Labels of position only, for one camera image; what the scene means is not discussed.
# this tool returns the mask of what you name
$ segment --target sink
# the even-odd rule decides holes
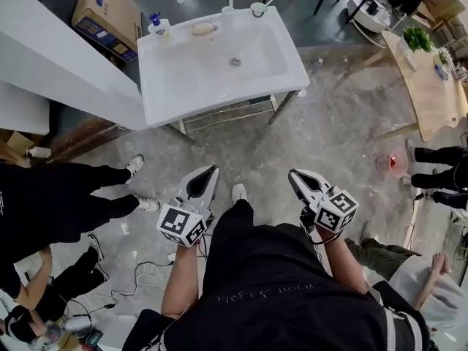
[[[211,34],[192,27],[210,22]],[[211,15],[171,27],[171,40],[138,40],[140,79],[149,126],[161,126],[224,105],[305,88],[309,78],[275,7]]]

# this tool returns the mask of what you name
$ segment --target white t-shirt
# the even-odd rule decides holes
[[[431,264],[424,257],[411,256],[388,283],[413,305],[430,273]],[[468,322],[468,295],[447,274],[441,274],[420,312],[432,328],[458,328]]]

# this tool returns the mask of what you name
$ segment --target sink drain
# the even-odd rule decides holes
[[[229,60],[229,65],[231,67],[240,67],[242,65],[242,61],[239,58],[232,58]]]

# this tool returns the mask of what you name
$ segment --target soap dispenser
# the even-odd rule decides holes
[[[155,34],[160,39],[170,40],[170,24],[169,20],[160,20],[159,16],[161,13],[154,13],[149,16],[149,19],[152,21],[148,26],[148,31],[150,34]]]

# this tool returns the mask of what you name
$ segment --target blue pump top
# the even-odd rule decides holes
[[[161,20],[159,19],[160,15],[161,13],[153,13],[149,16],[149,19],[153,21],[153,25],[159,26],[159,24],[161,23]]]

